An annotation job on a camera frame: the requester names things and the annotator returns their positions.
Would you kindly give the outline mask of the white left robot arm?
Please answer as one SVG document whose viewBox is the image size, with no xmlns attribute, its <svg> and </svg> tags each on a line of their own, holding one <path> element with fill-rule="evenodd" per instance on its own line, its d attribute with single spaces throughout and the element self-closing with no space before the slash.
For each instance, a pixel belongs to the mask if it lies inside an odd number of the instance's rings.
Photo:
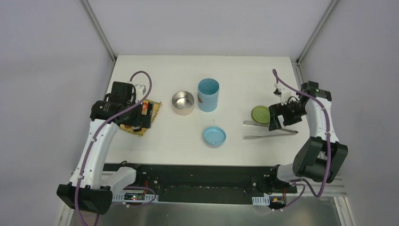
<svg viewBox="0 0 399 226">
<path fill-rule="evenodd" d="M 120 125 L 134 131 L 149 129 L 154 104 L 148 101 L 135 105 L 131 102 L 113 103 L 99 100 L 92 105 L 88 139 L 81 159 L 67 184 L 60 184 L 57 196 L 71 209 L 105 214 L 112 196 L 128 186 L 139 190 L 143 177 L 129 167 L 121 167 L 108 179 L 102 179 L 105 159 Z"/>
</svg>

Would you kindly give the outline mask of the metal tongs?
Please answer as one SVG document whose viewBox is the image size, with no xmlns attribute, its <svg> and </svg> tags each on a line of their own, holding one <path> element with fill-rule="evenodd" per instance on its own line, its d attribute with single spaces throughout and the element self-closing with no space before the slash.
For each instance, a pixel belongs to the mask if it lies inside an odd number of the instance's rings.
<svg viewBox="0 0 399 226">
<path fill-rule="evenodd" d="M 254 132 L 249 132 L 248 135 L 244 135 L 243 139 L 246 140 L 258 139 L 258 138 L 295 136 L 299 133 L 297 130 L 291 130 L 285 128 L 271 131 L 269 130 L 269 124 L 261 124 L 250 120 L 243 121 L 243 126 L 255 128 Z"/>
</svg>

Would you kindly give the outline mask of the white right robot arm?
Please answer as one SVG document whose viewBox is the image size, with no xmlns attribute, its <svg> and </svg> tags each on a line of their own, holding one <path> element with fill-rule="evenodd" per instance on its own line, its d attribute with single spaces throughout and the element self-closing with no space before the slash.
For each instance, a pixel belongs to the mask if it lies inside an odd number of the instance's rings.
<svg viewBox="0 0 399 226">
<path fill-rule="evenodd" d="M 306 116 L 310 132 L 293 163 L 274 167 L 273 176 L 267 180 L 267 187 L 273 193 L 283 190 L 290 180 L 307 178 L 322 182 L 327 166 L 327 183 L 333 182 L 348 154 L 348 147 L 335 134 L 331 116 L 325 116 L 331 113 L 331 93 L 313 81 L 303 83 L 301 91 L 307 95 L 293 95 L 286 88 L 276 88 L 274 94 L 283 95 L 284 102 L 269 106 L 269 131 L 301 122 Z"/>
</svg>

